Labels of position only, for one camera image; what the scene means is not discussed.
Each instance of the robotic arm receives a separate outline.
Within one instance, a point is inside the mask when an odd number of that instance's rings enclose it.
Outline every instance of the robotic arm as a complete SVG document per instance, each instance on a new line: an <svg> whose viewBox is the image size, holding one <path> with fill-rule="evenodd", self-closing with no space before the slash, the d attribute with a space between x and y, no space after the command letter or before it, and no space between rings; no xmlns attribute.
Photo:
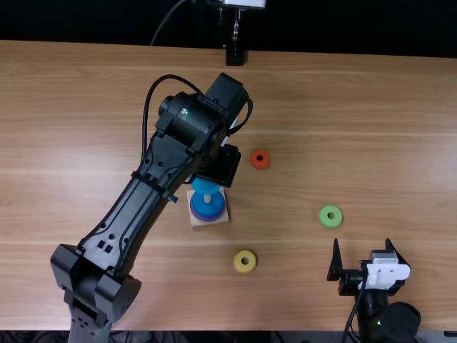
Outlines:
<svg viewBox="0 0 457 343"><path fill-rule="evenodd" d="M338 240L333 243L333 256L328 269L327 281L338 281L338 293L355 299L346 323L342 343L347 336L356 342L349 332L357 312L361 343L412 343L421 323L421 314L404 302L388 303L409 278L411 268L386 239L385 250L373 250L370 260L361 261L360 269L343 269Z"/></svg>
<svg viewBox="0 0 457 343"><path fill-rule="evenodd" d="M188 84L196 94L166 97L159 108L156 132L146 148L149 102L165 79ZM248 115L230 129L245 104ZM141 163L131 174L109 213L77 246L60 244L51 258L57 284L71 312L69 342L107 342L117 322L139 293L141 282L129 275L151 226L174 192L198 176L230 187L241 154L221 142L248 120L252 101L243 85L219 75L202 94L179 76L158 79L146 97Z"/></svg>

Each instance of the green ring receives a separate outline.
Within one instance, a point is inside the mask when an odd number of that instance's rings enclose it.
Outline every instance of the green ring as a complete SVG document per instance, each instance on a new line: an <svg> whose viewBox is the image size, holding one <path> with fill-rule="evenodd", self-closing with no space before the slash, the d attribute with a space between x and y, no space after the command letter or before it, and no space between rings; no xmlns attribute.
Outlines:
<svg viewBox="0 0 457 343"><path fill-rule="evenodd" d="M328 214L333 213L333 218L330 219ZM338 227L343 221L343 214L340 209L333 205L324 206L319 212L319 220L321 224L327 229L334 229Z"/></svg>

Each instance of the black clamp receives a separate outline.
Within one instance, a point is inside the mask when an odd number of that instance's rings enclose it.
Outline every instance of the black clamp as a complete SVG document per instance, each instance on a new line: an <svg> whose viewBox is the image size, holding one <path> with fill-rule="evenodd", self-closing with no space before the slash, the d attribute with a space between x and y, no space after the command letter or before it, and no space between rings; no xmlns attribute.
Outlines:
<svg viewBox="0 0 457 343"><path fill-rule="evenodd" d="M131 173L131 177L133 177L134 179L137 179L140 182L143 182L144 184L147 184L154 191L158 192L161 195L161 197L163 197L164 199L167 199L169 202L176 203L178 201L178 198L175 197L168 189L160 187L156 182L153 182L150 179L144 177L137 171L133 171Z"/></svg>

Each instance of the blue ring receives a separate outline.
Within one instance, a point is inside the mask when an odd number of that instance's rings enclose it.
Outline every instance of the blue ring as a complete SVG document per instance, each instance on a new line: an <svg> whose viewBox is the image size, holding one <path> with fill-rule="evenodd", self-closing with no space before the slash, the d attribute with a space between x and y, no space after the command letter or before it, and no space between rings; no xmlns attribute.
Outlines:
<svg viewBox="0 0 457 343"><path fill-rule="evenodd" d="M194 182L192 182L192 188L199 194L215 194L221 186L197 177Z"/></svg>
<svg viewBox="0 0 457 343"><path fill-rule="evenodd" d="M194 193L191 198L192 214L204 222L213 222L218 219L224 212L225 200L221 192L211 195L211 201L207 204L204 195Z"/></svg>

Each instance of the black background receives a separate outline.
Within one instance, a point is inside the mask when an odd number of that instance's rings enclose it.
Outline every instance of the black background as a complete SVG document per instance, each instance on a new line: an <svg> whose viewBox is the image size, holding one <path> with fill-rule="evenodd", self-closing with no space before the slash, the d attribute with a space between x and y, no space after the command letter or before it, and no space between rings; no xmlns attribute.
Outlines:
<svg viewBox="0 0 457 343"><path fill-rule="evenodd" d="M148 45L170 0L2 1L0 39ZM221 48L229 37L206 0L188 0L156 45ZM457 56L457 1L267 0L243 14L247 49Z"/></svg>

